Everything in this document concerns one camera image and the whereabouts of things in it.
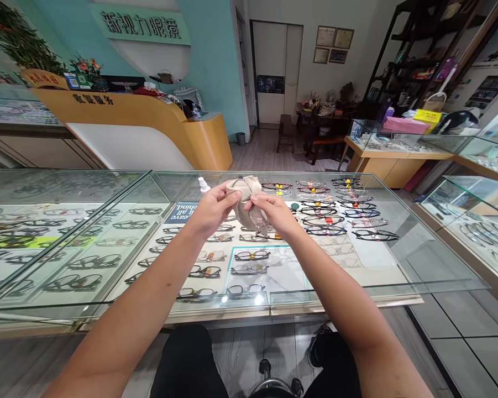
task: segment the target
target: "wooden stool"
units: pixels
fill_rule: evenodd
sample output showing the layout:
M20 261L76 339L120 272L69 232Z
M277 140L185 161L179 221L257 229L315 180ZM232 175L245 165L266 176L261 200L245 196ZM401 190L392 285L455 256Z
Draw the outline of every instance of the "wooden stool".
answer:
M291 115L283 114L280 116L280 127L278 128L278 145L276 146L276 153L280 151L280 141L282 138L291 140L291 151L295 153L295 135L296 128L291 123Z

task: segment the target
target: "forearm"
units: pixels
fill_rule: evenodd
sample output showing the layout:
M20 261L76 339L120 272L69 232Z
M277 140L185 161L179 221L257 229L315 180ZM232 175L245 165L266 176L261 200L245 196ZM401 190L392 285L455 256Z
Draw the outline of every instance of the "forearm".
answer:
M183 228L110 306L78 347L65 372L129 376L169 315L205 239Z
M286 240L326 313L352 349L397 343L370 296L302 228L292 231Z

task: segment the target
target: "hand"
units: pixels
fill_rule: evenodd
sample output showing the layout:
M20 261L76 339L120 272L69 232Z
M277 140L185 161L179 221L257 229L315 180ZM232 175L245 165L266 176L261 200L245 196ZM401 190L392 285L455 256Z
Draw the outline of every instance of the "hand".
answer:
M241 192L234 192L227 196L229 182L225 181L205 193L184 229L190 230L193 235L205 240L214 235L232 210L232 206L242 196Z
M262 209L268 215L272 227L285 240L294 232L304 231L278 196L252 195L243 210L249 211L252 206Z

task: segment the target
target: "trash bin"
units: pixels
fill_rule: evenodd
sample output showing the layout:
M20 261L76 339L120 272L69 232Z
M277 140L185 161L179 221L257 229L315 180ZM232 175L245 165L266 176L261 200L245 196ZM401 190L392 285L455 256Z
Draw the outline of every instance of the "trash bin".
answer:
M236 133L236 138L238 139L238 145L245 146L245 133Z

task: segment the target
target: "pink box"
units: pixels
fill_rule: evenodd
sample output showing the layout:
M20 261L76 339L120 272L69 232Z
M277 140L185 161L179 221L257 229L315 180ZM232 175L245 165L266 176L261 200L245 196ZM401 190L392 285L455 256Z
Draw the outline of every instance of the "pink box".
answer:
M402 119L389 116L383 124L383 128L394 130L395 132L423 134L429 128L429 124L413 119Z

